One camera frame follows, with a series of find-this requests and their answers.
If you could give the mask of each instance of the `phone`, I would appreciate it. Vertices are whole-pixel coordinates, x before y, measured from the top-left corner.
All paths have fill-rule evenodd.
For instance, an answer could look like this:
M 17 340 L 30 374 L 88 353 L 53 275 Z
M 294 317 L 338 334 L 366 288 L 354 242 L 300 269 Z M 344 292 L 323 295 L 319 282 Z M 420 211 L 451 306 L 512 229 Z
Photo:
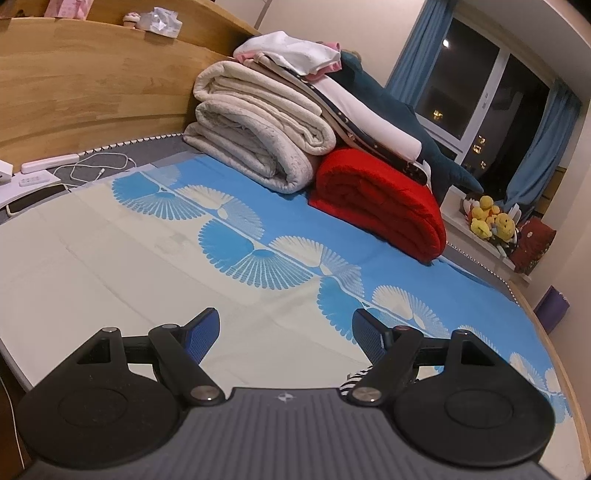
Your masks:
M 37 202 L 45 200 L 56 193 L 61 193 L 66 190 L 67 188 L 63 183 L 36 190 L 6 205 L 6 213 L 9 217 L 14 216 L 17 213 L 22 212 L 25 208 L 35 205 Z

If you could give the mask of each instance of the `power strip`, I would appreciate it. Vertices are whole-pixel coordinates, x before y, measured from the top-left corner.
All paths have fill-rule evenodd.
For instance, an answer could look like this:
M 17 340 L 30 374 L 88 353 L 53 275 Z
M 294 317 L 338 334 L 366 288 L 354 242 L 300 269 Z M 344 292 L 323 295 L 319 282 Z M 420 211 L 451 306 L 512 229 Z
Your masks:
M 30 161 L 22 164 L 21 172 L 24 174 L 33 173 L 48 168 L 59 167 L 61 165 L 68 165 L 68 163 L 76 163 L 80 160 L 80 155 L 77 153 L 70 153 L 68 155 L 61 155 L 59 157 L 43 158 L 41 160 Z

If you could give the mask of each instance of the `stuffed animal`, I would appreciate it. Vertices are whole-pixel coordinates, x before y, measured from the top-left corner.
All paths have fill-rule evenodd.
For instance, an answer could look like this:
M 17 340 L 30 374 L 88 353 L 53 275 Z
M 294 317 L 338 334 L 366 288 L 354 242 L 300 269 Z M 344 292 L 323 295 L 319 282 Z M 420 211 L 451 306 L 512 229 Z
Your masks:
M 494 204 L 495 201 L 488 195 L 484 195 L 480 198 L 480 208 L 484 210 L 486 216 L 488 216 L 488 212 L 491 210 L 491 208 L 493 208 Z
M 480 207 L 474 207 L 470 213 L 472 214 L 471 221 L 474 219 L 484 221 L 488 216 L 488 214 Z
M 473 218 L 472 223 L 470 224 L 470 230 L 474 235 L 476 235 L 478 238 L 482 238 L 483 240 L 487 240 L 492 237 L 491 229 L 484 220 Z
M 485 222 L 491 230 L 495 226 L 495 220 L 496 220 L 496 215 L 489 215 L 488 217 L 486 217 Z
M 496 216 L 492 231 L 496 237 L 509 243 L 515 235 L 515 222 L 508 214 L 500 213 Z

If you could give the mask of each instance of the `red blanket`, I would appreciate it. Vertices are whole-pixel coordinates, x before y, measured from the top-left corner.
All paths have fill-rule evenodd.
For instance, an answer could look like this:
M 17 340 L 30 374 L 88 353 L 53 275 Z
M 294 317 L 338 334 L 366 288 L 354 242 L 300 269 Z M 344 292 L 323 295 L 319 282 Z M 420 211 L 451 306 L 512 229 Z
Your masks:
M 327 155 L 308 203 L 424 263 L 446 246 L 443 219 L 428 187 L 365 152 L 344 148 Z

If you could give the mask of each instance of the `pink box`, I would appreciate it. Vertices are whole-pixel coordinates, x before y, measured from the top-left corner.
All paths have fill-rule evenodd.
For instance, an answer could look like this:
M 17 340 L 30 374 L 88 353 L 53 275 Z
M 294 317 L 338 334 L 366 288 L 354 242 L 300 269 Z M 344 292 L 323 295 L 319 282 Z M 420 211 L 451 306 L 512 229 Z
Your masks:
M 45 17 L 86 20 L 93 0 L 50 0 Z

